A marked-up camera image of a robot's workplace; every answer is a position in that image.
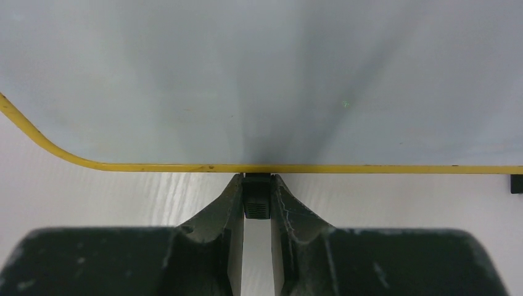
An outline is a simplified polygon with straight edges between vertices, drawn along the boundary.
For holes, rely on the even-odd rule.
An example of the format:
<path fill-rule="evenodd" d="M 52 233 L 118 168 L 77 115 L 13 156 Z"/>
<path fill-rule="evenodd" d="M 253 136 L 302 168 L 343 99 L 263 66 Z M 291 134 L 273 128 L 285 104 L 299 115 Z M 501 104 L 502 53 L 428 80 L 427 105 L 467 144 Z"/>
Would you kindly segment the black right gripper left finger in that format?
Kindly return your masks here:
<path fill-rule="evenodd" d="M 243 179 L 179 226 L 31 231 L 1 270 L 1 294 L 239 295 Z"/>

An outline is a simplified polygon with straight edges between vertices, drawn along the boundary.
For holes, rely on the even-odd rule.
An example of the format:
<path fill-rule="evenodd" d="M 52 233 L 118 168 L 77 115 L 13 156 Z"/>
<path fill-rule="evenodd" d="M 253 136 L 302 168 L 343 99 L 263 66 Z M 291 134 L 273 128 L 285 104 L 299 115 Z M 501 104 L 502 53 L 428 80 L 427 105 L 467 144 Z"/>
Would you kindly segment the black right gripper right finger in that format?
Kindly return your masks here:
<path fill-rule="evenodd" d="M 338 228 L 270 181 L 276 295 L 506 295 L 489 255 L 466 231 Z"/>

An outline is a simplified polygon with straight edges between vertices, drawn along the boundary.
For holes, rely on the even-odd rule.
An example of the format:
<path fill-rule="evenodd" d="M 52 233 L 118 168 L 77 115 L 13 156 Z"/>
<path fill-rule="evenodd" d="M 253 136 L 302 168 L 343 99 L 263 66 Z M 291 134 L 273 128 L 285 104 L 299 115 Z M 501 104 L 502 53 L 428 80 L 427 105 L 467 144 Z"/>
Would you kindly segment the yellow framed whiteboard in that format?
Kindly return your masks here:
<path fill-rule="evenodd" d="M 521 1 L 2 1 L 1 111 L 104 171 L 522 173 Z"/>

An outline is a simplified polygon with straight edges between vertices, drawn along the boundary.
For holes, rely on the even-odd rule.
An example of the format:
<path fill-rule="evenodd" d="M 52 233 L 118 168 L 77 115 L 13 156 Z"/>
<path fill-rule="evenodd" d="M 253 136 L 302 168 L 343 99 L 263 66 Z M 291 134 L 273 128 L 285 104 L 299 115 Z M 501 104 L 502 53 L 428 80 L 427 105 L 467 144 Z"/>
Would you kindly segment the black whiteboard right foot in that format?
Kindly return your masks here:
<path fill-rule="evenodd" d="M 512 194 L 523 194 L 523 175 L 510 175 L 510 191 Z"/>

